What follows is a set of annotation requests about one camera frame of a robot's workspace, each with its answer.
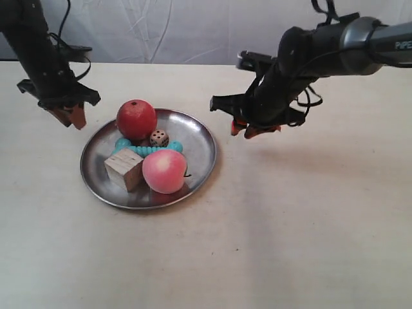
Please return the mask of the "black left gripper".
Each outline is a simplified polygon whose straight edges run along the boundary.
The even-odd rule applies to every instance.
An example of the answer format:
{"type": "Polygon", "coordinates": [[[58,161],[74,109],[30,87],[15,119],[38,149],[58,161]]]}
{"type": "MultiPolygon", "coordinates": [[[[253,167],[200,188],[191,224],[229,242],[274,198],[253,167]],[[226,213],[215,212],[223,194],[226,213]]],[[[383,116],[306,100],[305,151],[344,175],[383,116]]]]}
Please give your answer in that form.
{"type": "Polygon", "coordinates": [[[27,78],[17,83],[21,93],[38,100],[39,107],[48,110],[62,125],[71,124],[78,130],[86,126],[84,103],[95,106],[100,101],[98,91],[79,82],[68,61],[21,61],[27,78]]]}

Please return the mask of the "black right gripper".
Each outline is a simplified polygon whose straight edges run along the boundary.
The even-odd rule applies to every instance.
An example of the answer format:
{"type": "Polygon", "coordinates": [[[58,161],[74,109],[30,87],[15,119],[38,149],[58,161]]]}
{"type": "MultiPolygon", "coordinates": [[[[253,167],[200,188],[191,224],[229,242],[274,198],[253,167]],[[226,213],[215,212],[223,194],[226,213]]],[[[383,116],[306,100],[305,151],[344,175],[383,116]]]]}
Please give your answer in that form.
{"type": "Polygon", "coordinates": [[[256,74],[246,92],[237,95],[213,96],[211,111],[223,111],[234,117],[230,133],[236,136],[245,130],[246,139],[264,133],[281,130],[279,125],[300,126],[306,120],[305,113],[290,107],[306,88],[306,79],[284,76],[278,63],[269,69],[253,71],[256,74]]]}

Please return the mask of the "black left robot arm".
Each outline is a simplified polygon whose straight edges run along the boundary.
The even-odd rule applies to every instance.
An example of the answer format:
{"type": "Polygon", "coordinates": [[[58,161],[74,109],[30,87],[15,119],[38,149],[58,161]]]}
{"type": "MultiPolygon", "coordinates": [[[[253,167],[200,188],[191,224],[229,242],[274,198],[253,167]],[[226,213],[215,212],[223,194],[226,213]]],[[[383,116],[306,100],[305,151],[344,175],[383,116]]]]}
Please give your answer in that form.
{"type": "Polygon", "coordinates": [[[82,129],[84,104],[95,106],[100,95],[80,83],[89,70],[76,75],[70,62],[88,62],[90,48],[71,46],[61,33],[50,32],[40,1],[1,1],[1,33],[28,76],[19,91],[35,97],[64,126],[82,129]]]}

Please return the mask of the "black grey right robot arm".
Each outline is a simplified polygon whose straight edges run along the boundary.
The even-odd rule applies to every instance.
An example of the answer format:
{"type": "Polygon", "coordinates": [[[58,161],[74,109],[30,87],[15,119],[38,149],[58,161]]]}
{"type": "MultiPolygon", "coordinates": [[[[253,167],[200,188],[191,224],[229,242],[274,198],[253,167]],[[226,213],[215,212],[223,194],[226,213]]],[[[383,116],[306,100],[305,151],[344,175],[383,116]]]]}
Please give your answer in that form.
{"type": "Polygon", "coordinates": [[[347,15],[314,30],[292,27],[275,56],[239,53],[237,68],[253,71],[255,79],[244,93],[213,96],[210,110],[231,115],[231,134],[244,131],[250,139],[304,124],[310,108],[323,100],[301,103],[298,97],[313,95],[311,85],[318,79],[372,75],[384,66],[411,67],[411,23],[388,26],[376,18],[347,15]],[[291,108],[292,102],[303,110],[291,108]]]}

